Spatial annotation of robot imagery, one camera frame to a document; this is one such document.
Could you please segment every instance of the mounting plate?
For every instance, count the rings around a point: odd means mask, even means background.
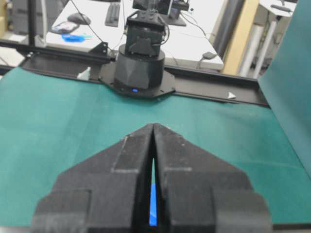
[[[104,64],[100,72],[100,80],[105,85],[109,86],[110,88],[122,95],[149,99],[175,92],[175,77],[167,71],[163,72],[163,79],[160,86],[152,89],[139,89],[126,86],[121,82],[115,80],[115,70],[116,62]]]

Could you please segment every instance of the keyboard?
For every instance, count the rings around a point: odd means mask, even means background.
[[[111,3],[107,11],[105,25],[108,27],[117,28],[119,25],[119,15],[120,15],[120,3],[118,2]]]

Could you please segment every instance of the blue item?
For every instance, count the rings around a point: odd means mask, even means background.
[[[71,35],[71,34],[62,34],[62,38],[66,42],[83,42],[86,40],[85,35]]]
[[[156,184],[151,185],[149,225],[156,226]]]

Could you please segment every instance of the wooden panel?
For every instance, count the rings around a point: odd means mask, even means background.
[[[0,17],[0,38],[3,37],[5,31],[6,31],[6,24],[4,17]]]
[[[230,75],[238,74],[258,5],[259,0],[245,1],[238,24],[227,49],[225,66],[222,73]]]
[[[5,15],[5,0],[0,0],[0,17]]]

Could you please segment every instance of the green felt surface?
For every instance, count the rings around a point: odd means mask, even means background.
[[[299,0],[277,56],[259,83],[311,177],[310,9],[310,0]]]
[[[275,223],[311,221],[311,181],[268,108],[134,100],[16,68],[0,81],[0,112],[0,225],[29,225],[57,174],[155,122],[246,171]]]

